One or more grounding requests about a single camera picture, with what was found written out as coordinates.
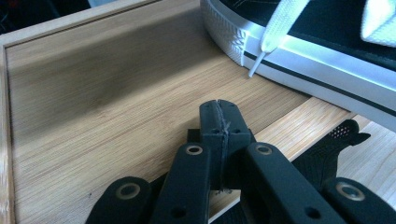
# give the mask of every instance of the clamp jaw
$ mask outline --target clamp jaw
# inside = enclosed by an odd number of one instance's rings
[[[249,223],[396,223],[395,211],[378,196],[335,177],[340,146],[308,149],[293,165],[275,146],[256,142],[235,104],[206,102],[200,118],[201,129],[188,131],[167,175],[151,183],[115,181],[87,223],[204,224],[210,190],[225,189],[241,189]],[[358,127],[348,143],[368,137]]]

